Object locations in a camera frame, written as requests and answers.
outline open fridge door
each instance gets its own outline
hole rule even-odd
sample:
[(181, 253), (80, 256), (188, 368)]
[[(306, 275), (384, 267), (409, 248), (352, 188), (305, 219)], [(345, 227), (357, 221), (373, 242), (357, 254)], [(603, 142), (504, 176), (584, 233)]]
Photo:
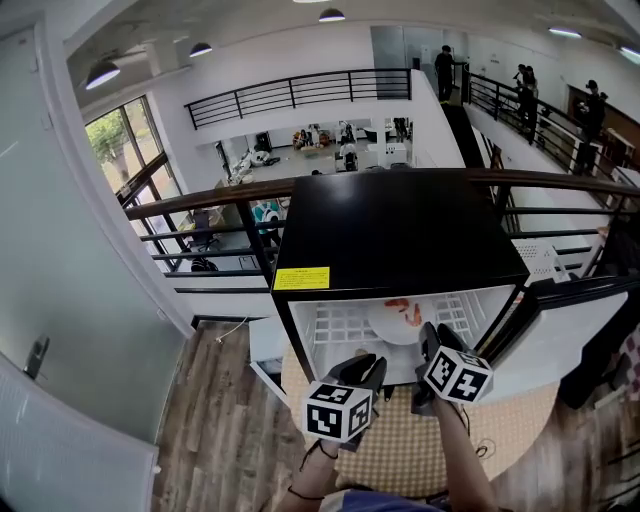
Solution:
[(638, 277), (532, 283), (482, 357), (494, 370), (493, 402), (558, 382), (578, 364), (583, 347), (640, 287)]

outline white plate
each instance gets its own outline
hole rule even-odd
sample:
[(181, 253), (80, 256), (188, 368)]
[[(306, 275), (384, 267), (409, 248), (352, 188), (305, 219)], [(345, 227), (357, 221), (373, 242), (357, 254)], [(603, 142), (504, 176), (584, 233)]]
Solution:
[[(373, 331), (384, 341), (394, 345), (411, 345), (420, 341), (420, 329), (425, 322), (435, 322), (436, 314), (430, 299), (417, 299), (409, 301), (409, 309), (400, 312), (400, 307), (387, 307), (386, 300), (373, 302), (367, 311), (367, 319)], [(405, 320), (405, 314), (413, 319), (415, 304), (420, 307), (422, 322), (413, 327)]]

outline window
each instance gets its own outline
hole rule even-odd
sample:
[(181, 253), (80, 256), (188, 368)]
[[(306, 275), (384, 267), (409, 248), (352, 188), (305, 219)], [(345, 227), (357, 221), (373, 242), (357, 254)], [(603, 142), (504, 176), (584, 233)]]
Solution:
[[(112, 110), (86, 126), (89, 141), (111, 190), (123, 208), (169, 199), (182, 194), (153, 122), (149, 104), (142, 96)], [(190, 222), (182, 213), (162, 215), (131, 223), (139, 236), (177, 231)], [(181, 238), (144, 242), (152, 255), (186, 250)], [(180, 260), (156, 260), (164, 271), (174, 271)]]

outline black fridge top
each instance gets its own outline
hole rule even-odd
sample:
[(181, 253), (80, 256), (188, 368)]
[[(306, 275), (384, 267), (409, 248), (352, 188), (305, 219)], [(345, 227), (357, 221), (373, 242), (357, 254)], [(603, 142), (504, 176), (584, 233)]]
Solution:
[(529, 275), (494, 214), (455, 170), (297, 179), (276, 272), (311, 267), (329, 267), (328, 290), (274, 296), (415, 295), (524, 284)]

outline fridge shelf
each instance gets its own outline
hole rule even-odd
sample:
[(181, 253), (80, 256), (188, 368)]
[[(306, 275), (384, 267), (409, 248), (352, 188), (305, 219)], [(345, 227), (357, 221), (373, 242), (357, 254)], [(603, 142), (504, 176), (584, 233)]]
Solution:
[(318, 304), (314, 339), (317, 345), (363, 341), (382, 341), (369, 325), (366, 302)]
[[(436, 326), (448, 325), (467, 345), (472, 346), (480, 325), (487, 320), (475, 291), (411, 297), (431, 300), (436, 312)], [(315, 345), (384, 341), (369, 325), (367, 318), (372, 300), (320, 302), (316, 310)]]

